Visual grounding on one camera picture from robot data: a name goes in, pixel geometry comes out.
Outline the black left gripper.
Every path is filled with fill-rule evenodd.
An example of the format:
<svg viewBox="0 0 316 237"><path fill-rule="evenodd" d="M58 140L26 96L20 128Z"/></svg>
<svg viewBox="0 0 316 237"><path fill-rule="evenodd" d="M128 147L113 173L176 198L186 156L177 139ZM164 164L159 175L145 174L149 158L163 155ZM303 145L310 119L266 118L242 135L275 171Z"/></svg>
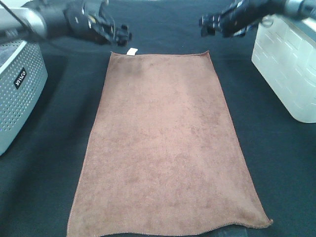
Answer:
<svg viewBox="0 0 316 237"><path fill-rule="evenodd" d="M45 8L46 38L49 40L61 37L91 41L96 44L115 42L114 25L100 19L94 12L86 9L83 0L52 2ZM127 25L116 25L117 46L124 47L132 39Z"/></svg>

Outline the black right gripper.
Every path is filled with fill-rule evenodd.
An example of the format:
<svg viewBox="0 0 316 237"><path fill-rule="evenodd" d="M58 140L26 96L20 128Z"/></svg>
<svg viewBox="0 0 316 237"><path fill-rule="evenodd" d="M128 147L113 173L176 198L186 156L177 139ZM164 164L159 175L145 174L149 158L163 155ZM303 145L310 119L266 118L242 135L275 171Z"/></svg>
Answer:
<svg viewBox="0 0 316 237"><path fill-rule="evenodd" d="M215 36L219 27L223 37L232 37L267 15L268 5L268 0L236 0L220 14L203 15L199 19L200 36Z"/></svg>

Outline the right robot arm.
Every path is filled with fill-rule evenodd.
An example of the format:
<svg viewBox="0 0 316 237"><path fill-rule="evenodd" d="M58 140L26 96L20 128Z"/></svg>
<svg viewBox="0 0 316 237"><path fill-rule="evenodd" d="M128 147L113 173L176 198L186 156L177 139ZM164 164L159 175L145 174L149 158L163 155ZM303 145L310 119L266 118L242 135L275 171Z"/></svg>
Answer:
<svg viewBox="0 0 316 237"><path fill-rule="evenodd" d="M212 9L199 19L201 36L216 32L225 38L243 37L269 15L282 15L294 20L316 18L314 0L234 0L226 8Z"/></svg>

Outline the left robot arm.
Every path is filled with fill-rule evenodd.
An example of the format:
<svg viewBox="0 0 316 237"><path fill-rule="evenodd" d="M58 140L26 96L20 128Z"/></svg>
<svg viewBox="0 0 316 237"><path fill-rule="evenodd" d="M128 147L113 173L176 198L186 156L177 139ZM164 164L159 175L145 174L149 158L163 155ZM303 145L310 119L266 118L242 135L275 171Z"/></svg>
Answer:
<svg viewBox="0 0 316 237"><path fill-rule="evenodd" d="M52 3L31 0L21 7L10 8L0 3L0 41L48 41L72 37L96 44L125 46L132 38L127 25L117 26L106 13L108 1L101 2L99 10L89 10L84 0Z"/></svg>

